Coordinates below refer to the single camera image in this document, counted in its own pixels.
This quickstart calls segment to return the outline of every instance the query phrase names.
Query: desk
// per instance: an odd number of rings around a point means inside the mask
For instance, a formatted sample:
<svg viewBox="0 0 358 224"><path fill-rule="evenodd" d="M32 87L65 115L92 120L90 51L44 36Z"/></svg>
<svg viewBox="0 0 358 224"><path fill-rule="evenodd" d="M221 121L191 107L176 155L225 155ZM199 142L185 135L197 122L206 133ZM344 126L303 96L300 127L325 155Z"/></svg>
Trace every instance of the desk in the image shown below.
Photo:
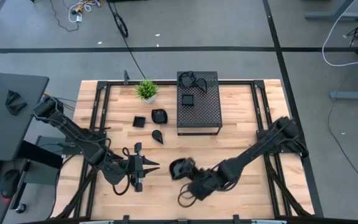
<svg viewBox="0 0 358 224"><path fill-rule="evenodd" d="M264 80L268 103L273 120L288 116L287 104L280 80ZM96 93L97 81L82 81L74 121L82 128L90 126L90 119ZM172 181L169 164L181 157L193 157L198 167L212 167L223 159L234 157L255 143L257 121L251 89L244 85L220 85L223 127L217 136L178 136L176 127L176 85L160 85L157 99L150 105L136 98L134 86L113 86L109 94L106 127L107 136L112 139L111 149L121 154L126 146L131 153L136 142L142 142L142 154L159 162L161 169L153 171L144 179L143 192L136 193L133 188L123 196L117 196L112 187L98 174L94 195L92 220L122 220L130 215L131 220L167 219L232 219L239 214L246 218L273 218L269 187L263 157L251 162L243 171L238 185L229 192L214 192L204 201L197 201L190 208L181 208L177 197L181 186L189 180ZM103 104L104 94L99 99ZM151 109L163 108L168 113L168 124L154 124L150 117ZM144 129L132 127L134 116L145 116ZM99 124L101 110L96 124ZM152 139L153 130L163 133L164 145ZM303 208L313 212L300 158L295 154L281 154L283 171L287 186ZM78 188L83 158L76 156L61 171L57 187L57 202L53 211L55 216ZM123 180L117 187L121 191L126 185ZM276 187L280 212L284 214L281 194ZM81 207L84 215L85 203Z"/></svg>
<svg viewBox="0 0 358 224"><path fill-rule="evenodd" d="M19 153L22 140L32 120L32 109L41 99L48 81L47 77L0 73L0 182L3 175L14 168L11 161ZM5 107L8 90L18 92L27 103L17 116L10 115ZM10 202L2 199L0 193L0 223Z"/></svg>

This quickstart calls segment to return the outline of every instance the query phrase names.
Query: concrete floor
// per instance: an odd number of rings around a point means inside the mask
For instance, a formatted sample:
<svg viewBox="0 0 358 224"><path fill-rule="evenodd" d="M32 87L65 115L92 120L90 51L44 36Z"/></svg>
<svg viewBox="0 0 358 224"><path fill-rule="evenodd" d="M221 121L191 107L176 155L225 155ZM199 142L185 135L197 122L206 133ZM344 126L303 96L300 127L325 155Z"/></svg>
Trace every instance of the concrete floor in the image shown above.
<svg viewBox="0 0 358 224"><path fill-rule="evenodd" d="M67 21L62 1L52 1L62 25L75 28ZM65 2L69 5L76 1ZM338 2L270 0L281 46L321 47L333 21L307 21L303 13L330 10ZM273 47L264 5L259 0L150 0L120 2L117 7L129 28L130 47ZM358 12L358 1L350 10ZM341 22L328 47L347 47L349 38L343 35L357 24ZM57 26L48 0L6 1L0 11L0 48L124 46L106 5L84 13L80 29L71 33ZM332 105L328 93L336 90L344 78L347 80L342 90L358 90L358 65L330 67L318 52L284 52L283 56L324 216L358 219L358 176L327 125ZM220 78L282 79L275 52L136 52L134 57L150 79L174 78L179 70L215 70ZM327 58L346 63L358 60L358 55L328 53ZM127 52L0 54L0 72L48 76L50 94L73 100L81 80L121 79L123 70L131 78L141 78ZM358 101L338 100L331 126L358 169ZM33 122L25 138L35 142L38 135L62 137L56 129ZM29 205L28 211L20 215L9 211L4 223L45 219L52 207L53 186L28 185L22 202Z"/></svg>

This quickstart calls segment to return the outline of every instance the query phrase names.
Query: metal bracket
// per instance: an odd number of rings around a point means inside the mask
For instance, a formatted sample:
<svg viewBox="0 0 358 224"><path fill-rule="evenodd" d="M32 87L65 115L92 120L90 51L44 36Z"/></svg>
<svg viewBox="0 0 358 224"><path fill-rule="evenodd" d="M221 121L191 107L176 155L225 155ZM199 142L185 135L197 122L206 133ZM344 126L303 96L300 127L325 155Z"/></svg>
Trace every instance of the metal bracket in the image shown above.
<svg viewBox="0 0 358 224"><path fill-rule="evenodd" d="M261 89L265 89L265 82L263 80L254 80L254 84Z"/></svg>
<svg viewBox="0 0 358 224"><path fill-rule="evenodd" d="M287 221L281 220L251 220L252 224L287 224Z"/></svg>
<svg viewBox="0 0 358 224"><path fill-rule="evenodd" d="M124 218L122 218L122 224L129 224L129 215L124 215Z"/></svg>
<svg viewBox="0 0 358 224"><path fill-rule="evenodd" d="M128 80L130 80L127 70L124 70L124 85L128 85Z"/></svg>
<svg viewBox="0 0 358 224"><path fill-rule="evenodd" d="M233 215L233 221L234 221L234 224L240 224L240 216L239 215Z"/></svg>
<svg viewBox="0 0 358 224"><path fill-rule="evenodd" d="M80 224L114 224L114 220L80 222Z"/></svg>
<svg viewBox="0 0 358 224"><path fill-rule="evenodd" d="M189 220L178 220L178 224L187 224Z"/></svg>
<svg viewBox="0 0 358 224"><path fill-rule="evenodd" d="M101 90L107 85L107 81L98 81L98 85L96 86L96 90Z"/></svg>

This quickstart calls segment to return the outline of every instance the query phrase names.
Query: black metal frame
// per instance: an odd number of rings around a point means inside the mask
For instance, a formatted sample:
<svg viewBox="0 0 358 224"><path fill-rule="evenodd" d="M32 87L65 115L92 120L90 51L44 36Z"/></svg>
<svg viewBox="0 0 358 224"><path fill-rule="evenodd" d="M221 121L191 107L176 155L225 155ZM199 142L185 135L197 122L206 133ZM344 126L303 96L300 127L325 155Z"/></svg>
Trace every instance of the black metal frame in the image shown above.
<svg viewBox="0 0 358 224"><path fill-rule="evenodd" d="M214 135L218 135L222 129L222 127L219 127L219 129L215 133L180 133L179 132L180 128L185 128L185 127L177 128L178 136L214 136ZM192 127L192 128L209 128L209 127Z"/></svg>
<svg viewBox="0 0 358 224"><path fill-rule="evenodd" d="M109 103L109 94L110 94L111 87L118 86L118 85L138 85L139 82L140 82L139 80L135 81L135 80L128 80L128 79L123 80L123 81L113 81L113 82L99 81L96 86L96 94L95 94L94 103L93 103L90 129L94 131L97 128L97 127L95 127L96 115L98 112L99 100L100 100L101 92L103 89L105 89L105 93L104 93L101 121L100 121L100 126L98 127L98 129L99 129L99 131L102 131L104 134L106 134L104 132L104 130L106 128L105 124L106 124L107 108L108 108L108 103ZM154 82L157 85L176 85L177 84L176 80L155 80ZM255 114L256 114L256 118L257 118L257 125L258 125L257 132L264 130L263 122L262 122L262 115L261 115L258 96L257 96L257 90L260 90L260 94L262 95L263 108L264 108L266 119L267 119L267 124L268 125L272 124L272 117L270 114L269 104L268 104L268 100L267 100L267 94L265 91L265 85L264 85L263 80L220 80L219 85L250 85L252 97L253 97L253 101L254 101ZM280 180L283 183L285 183L280 156L278 154L275 154L273 156L275 159L275 165L276 165L276 170L277 170L278 176L280 177ZM268 154L264 155L264 162L267 167L267 163L268 162L270 163L270 156ZM87 166L88 165L87 165L86 161L84 161L83 170L81 171L80 183L85 178ZM269 176L269 174L267 174L267 180L268 180L268 186L269 186L269 191L270 191L270 198L272 201L273 214L274 214L274 217L277 218L281 214L280 214L280 210L278 207L278 200L277 200L277 194L275 191L274 181L271 178L271 176ZM92 180L91 186L89 188L89 197L88 197L88 201L87 201L86 217L91 217L95 185L96 185L96 177ZM285 207L285 215L291 216L291 206L288 203L288 200L284 197L284 195L283 195L283 202L284 202L284 207ZM80 208L81 208L80 203L81 203L81 200L78 202L78 205L77 205L75 213L74 213L74 217L79 217ZM172 220L148 220L145 222L156 223L156 222L169 222L169 221L172 221ZM200 222L200 223L203 223L204 221L206 221L208 223L232 223L233 222L233 220L208 220L208 221L207 220L192 220L192 222ZM249 223L250 220L240 220L238 215L234 215L234 223L242 223L242 222Z"/></svg>

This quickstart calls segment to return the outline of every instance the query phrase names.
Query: white cable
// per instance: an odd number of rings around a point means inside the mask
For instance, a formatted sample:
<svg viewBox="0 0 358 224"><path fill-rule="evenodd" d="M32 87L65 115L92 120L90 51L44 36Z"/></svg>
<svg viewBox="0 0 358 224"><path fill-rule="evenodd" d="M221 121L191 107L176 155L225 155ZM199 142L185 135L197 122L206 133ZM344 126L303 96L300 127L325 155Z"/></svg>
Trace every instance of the white cable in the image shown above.
<svg viewBox="0 0 358 224"><path fill-rule="evenodd" d="M329 34L328 34L328 36L327 36L327 39L326 39L326 41L325 41L324 44L323 44L323 48L321 49L321 51L322 51L322 53L323 53L324 61L325 61L328 65L330 65L330 66L334 66L334 67L344 67L344 66L348 66L348 65L357 65L357 64L358 64L358 62L351 62L351 63L342 64L342 65L332 64L332 63L329 63L329 62L327 61L326 56L325 56L325 54L324 54L324 48L325 48L325 46L326 46L326 44L327 44L327 42L328 42L329 37L331 36L331 33L333 32L333 30L334 30L336 24L337 24L338 21L341 19L341 17L345 14L345 12L353 5L353 3L354 3L354 2L352 2L352 4L350 4L350 5L345 9L345 11L336 19L336 21L335 21L335 23L334 23L334 25L333 25L333 28L331 28L331 30L329 31Z"/></svg>
<svg viewBox="0 0 358 224"><path fill-rule="evenodd" d="M77 12L77 14L80 15L80 20L76 19L75 21L73 21L73 20L71 19L71 10L72 10L75 6L78 6L78 5L80 5L80 4L83 4L84 9L85 9L85 11L87 11L87 12L90 12L90 11L92 10L92 8L91 8L92 5L96 5L95 2L87 2L87 3L84 4L84 0L80 0L77 4L72 5L72 6L69 8L69 10L68 10L68 20L69 20L70 22L81 22L81 21L82 21L82 14L81 14L80 12Z"/></svg>
<svg viewBox="0 0 358 224"><path fill-rule="evenodd" d="M79 4L82 4L82 2L80 1L79 3L72 5L72 6L68 9L68 20L69 20L70 22L78 22L77 19L76 19L75 21L73 21L73 20L71 19L71 9L73 9L75 6L77 6L77 5L79 5Z"/></svg>

